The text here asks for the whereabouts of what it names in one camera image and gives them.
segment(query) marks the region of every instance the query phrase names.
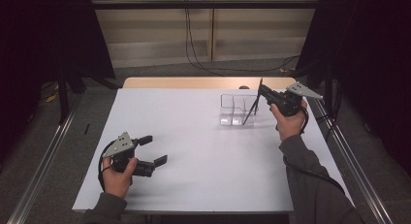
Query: person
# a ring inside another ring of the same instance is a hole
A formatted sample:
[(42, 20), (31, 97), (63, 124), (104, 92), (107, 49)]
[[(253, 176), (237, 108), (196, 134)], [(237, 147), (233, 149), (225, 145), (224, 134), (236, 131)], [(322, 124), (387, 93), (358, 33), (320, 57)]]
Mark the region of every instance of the person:
[[(307, 104), (301, 101), (306, 109)], [(284, 116), (275, 104), (271, 112), (277, 119), (277, 130), (282, 142), (279, 146), (290, 165), (300, 170), (287, 167), (287, 179), (298, 223), (332, 224), (363, 223), (357, 210), (337, 186), (318, 176), (304, 174), (307, 170), (328, 177), (327, 169), (321, 166), (316, 154), (309, 150), (300, 135), (305, 116), (298, 112), (294, 116)], [(111, 165), (110, 158), (103, 160), (104, 168)], [(121, 223), (120, 215), (127, 206), (124, 200), (130, 185), (130, 177), (137, 165), (137, 159), (130, 160), (123, 174), (112, 169), (103, 172), (106, 192), (94, 209), (84, 214), (84, 223)]]

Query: sleeve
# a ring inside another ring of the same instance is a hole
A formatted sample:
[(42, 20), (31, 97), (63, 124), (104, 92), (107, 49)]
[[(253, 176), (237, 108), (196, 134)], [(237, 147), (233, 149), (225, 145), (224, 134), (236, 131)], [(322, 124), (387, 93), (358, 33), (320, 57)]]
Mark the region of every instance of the sleeve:
[(121, 213), (127, 202), (109, 193), (101, 193), (94, 209), (88, 209), (83, 216), (83, 223), (117, 224), (121, 223)]
[[(279, 148), (289, 163), (323, 176), (329, 175), (301, 136), (286, 139)], [(287, 179), (298, 223), (363, 223), (351, 202), (335, 185), (288, 167)]]

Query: gray carpet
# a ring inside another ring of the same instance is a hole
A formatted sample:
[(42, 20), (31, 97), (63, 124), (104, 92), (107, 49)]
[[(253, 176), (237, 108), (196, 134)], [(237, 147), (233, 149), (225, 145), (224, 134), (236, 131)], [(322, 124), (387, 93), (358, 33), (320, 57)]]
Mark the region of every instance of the gray carpet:
[[(203, 63), (207, 68), (232, 68), (239, 70), (265, 70), (275, 68), (283, 63), (283, 59), (272, 60), (244, 60)], [(287, 70), (293, 68), (296, 61), (287, 65)], [(271, 70), (265, 72), (246, 71), (215, 71), (222, 76), (233, 77), (280, 77), (283, 72)], [(150, 66), (142, 68), (124, 68), (115, 70), (117, 79), (111, 80), (122, 84), (129, 77), (208, 77), (216, 76), (189, 64)], [(62, 145), (52, 159), (51, 167), (42, 184), (37, 199), (26, 216), (25, 223), (80, 223), (82, 215), (71, 210), (79, 192), (82, 179), (88, 169), (89, 162), (94, 154), (95, 147), (100, 139), (116, 91), (109, 90), (93, 80), (84, 80), (87, 85), (82, 95), (70, 95), (71, 103), (80, 99), (74, 120), (70, 125)], [(324, 85), (317, 91), (324, 94)], [(50, 88), (43, 90), (43, 95), (50, 93)], [(364, 121), (351, 106), (349, 100), (343, 96), (342, 105), (337, 120), (347, 142), (353, 148), (364, 172), (368, 176), (389, 216), (394, 223), (408, 223), (411, 220), (411, 180), (396, 162), (386, 153), (378, 137), (367, 132)], [(42, 160), (51, 142), (59, 120), (58, 98), (51, 103), (39, 102), (39, 107), (32, 122), (27, 126), (20, 141), (14, 146), (14, 151), (3, 165), (0, 174), (0, 223), (6, 223), (31, 176)], [(320, 123), (325, 136), (329, 130), (325, 122)], [(345, 183), (350, 191), (356, 207), (365, 223), (378, 223), (366, 198), (350, 173), (344, 158), (336, 147), (332, 136), (329, 136), (329, 146), (335, 162), (343, 174)], [(176, 223), (193, 221), (193, 217), (179, 216), (178, 218), (164, 216), (155, 217), (155, 223)], [(214, 217), (208, 223), (238, 223), (238, 217)], [(288, 222), (288, 218), (278, 217), (278, 222)], [(124, 223), (144, 223), (144, 219), (132, 213), (124, 214)]]

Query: hand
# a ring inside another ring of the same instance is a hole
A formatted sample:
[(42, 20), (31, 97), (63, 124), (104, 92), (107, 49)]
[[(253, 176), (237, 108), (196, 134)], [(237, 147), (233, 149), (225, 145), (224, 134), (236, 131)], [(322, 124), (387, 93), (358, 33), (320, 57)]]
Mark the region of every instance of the hand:
[[(301, 100), (301, 105), (306, 109), (307, 103)], [(301, 126), (305, 122), (305, 116), (299, 111), (293, 116), (284, 116), (275, 104), (271, 105), (271, 112), (277, 119), (277, 129), (280, 134), (280, 140), (283, 142), (291, 136), (299, 135)]]
[[(124, 199), (130, 186), (131, 176), (136, 169), (137, 158), (130, 159), (124, 173), (118, 173), (112, 168), (103, 171), (103, 180), (107, 193)], [(111, 166), (111, 158), (103, 159), (103, 168)]]

